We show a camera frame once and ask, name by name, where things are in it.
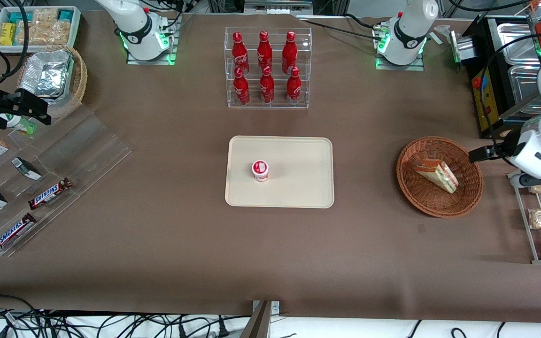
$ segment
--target brown woven basket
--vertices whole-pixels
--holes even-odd
[[[414,171],[424,159],[446,162],[459,181],[454,194]],[[408,200],[425,214],[435,217],[460,217],[473,210],[483,193],[483,176],[477,163],[469,161],[465,148],[443,137],[422,137],[408,143],[396,165],[398,184]]]
[[[44,52],[54,52],[58,50],[64,50],[72,54],[75,65],[72,69],[72,79],[70,83],[70,92],[72,93],[72,97],[65,105],[61,107],[54,107],[50,106],[47,110],[47,113],[51,115],[53,118],[64,118],[69,113],[72,113],[77,109],[82,102],[82,98],[85,94],[86,89],[86,65],[84,60],[82,60],[81,55],[79,52],[77,52],[75,49],[70,48],[66,45],[54,45],[54,46],[47,46],[44,50]],[[18,77],[18,86],[20,86],[20,83],[22,81],[22,77],[24,76],[24,71],[26,70],[26,62],[24,62],[24,65],[20,69],[20,77]]]

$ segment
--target beige tray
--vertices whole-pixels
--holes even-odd
[[[264,160],[269,179],[257,182],[252,163]],[[230,206],[333,205],[333,146],[326,138],[235,136],[229,142],[225,201]]]

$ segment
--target brown table surface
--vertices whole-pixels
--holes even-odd
[[[322,22],[369,33],[344,19]],[[175,66],[127,66],[111,17],[84,13],[84,103],[133,153],[0,257],[0,293],[36,308],[246,314],[264,298],[290,316],[541,321],[541,266],[529,264],[504,177],[511,167],[481,163],[483,198],[457,219],[421,214],[397,186],[395,160],[413,139],[487,144],[447,43],[427,43],[423,72],[378,71],[368,39],[313,26],[310,109],[231,110],[226,26],[310,25],[289,15],[196,15]],[[335,204],[228,206],[235,135],[330,139]]]

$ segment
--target red bottle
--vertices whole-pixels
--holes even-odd
[[[287,32],[287,42],[283,47],[283,66],[281,70],[285,74],[290,74],[292,67],[296,65],[298,59],[298,47],[296,46],[296,33]]]
[[[262,69],[262,78],[260,78],[260,96],[264,103],[271,103],[275,99],[275,79],[271,76],[271,68],[269,66]]]
[[[247,48],[243,44],[243,38],[240,32],[233,33],[233,59],[235,60],[235,67],[241,68],[243,74],[249,73],[249,63],[247,63]]]
[[[302,86],[302,80],[300,80],[300,69],[298,67],[292,68],[292,75],[287,80],[287,104],[297,105],[300,99],[300,88]]]
[[[269,33],[260,32],[260,44],[258,45],[258,66],[260,69],[269,66],[272,70],[272,47],[269,43]]]
[[[235,94],[240,105],[246,105],[249,103],[249,88],[247,87],[247,80],[245,77],[243,77],[243,69],[235,68],[235,79],[233,80],[233,86],[235,87]]]

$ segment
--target stainless steel tray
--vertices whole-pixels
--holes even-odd
[[[537,72],[539,68],[528,66],[513,66],[509,68],[509,79],[513,89],[515,103],[519,103],[524,98],[537,90]],[[541,114],[541,98],[535,98],[522,110],[526,114]]]
[[[498,25],[498,36],[502,45],[523,36],[530,35],[530,26],[523,23],[502,23]],[[504,59],[513,66],[539,65],[540,60],[535,51],[534,41],[530,38],[513,43],[506,47]]]

